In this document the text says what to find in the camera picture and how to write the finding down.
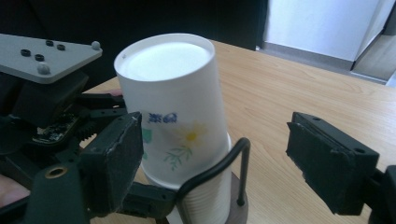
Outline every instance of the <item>gray mounting plate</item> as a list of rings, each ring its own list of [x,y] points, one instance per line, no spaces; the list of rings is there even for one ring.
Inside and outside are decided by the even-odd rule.
[[[45,39],[0,34],[0,72],[36,83],[50,84],[102,55],[97,42],[92,45],[52,42],[51,47],[46,45]],[[58,45],[63,45],[64,50],[57,49]],[[28,49],[31,55],[22,56],[22,49]],[[37,54],[44,56],[43,62],[35,59]],[[43,66],[47,72],[39,72]]]

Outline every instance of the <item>table surface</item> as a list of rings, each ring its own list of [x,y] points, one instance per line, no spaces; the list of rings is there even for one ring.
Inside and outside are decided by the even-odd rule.
[[[227,116],[235,143],[252,144],[247,178],[247,223],[367,223],[359,217],[333,215],[308,187],[285,151],[287,122],[294,111],[325,119],[380,153],[377,168],[396,164],[396,89],[336,74],[259,52],[213,41]],[[94,88],[119,88],[116,78]],[[239,174],[239,161],[233,164]],[[145,182],[142,172],[137,181]],[[95,224],[155,223],[153,219],[111,214]]]

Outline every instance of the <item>yellow flower print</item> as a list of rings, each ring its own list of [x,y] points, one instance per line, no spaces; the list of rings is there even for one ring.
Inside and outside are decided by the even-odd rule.
[[[175,130],[178,141],[182,147],[199,147],[202,143],[202,136],[207,133],[206,126],[194,121],[191,126],[181,126]]]
[[[203,143],[202,135],[207,133],[207,129],[204,124],[195,121],[191,126],[181,126],[175,130],[175,133],[180,146],[169,149],[164,159],[169,162],[172,171],[190,159],[193,148]]]

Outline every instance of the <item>upside-down paper cup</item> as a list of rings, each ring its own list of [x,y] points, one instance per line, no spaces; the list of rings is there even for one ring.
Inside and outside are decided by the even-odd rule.
[[[224,158],[230,146],[210,41],[157,35],[124,49],[114,65],[128,112],[143,115],[142,168],[148,179],[178,189]]]

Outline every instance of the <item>screw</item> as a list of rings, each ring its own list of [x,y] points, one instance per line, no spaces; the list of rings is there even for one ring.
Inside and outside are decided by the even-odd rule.
[[[23,57],[30,57],[31,53],[29,49],[21,49],[21,55]]]
[[[52,40],[46,40],[46,45],[49,47],[53,47],[53,41]]]
[[[64,45],[57,45],[57,46],[56,46],[56,49],[58,49],[58,50],[65,50],[66,47],[65,47]]]
[[[35,60],[38,62],[44,62],[44,56],[42,54],[35,55]]]

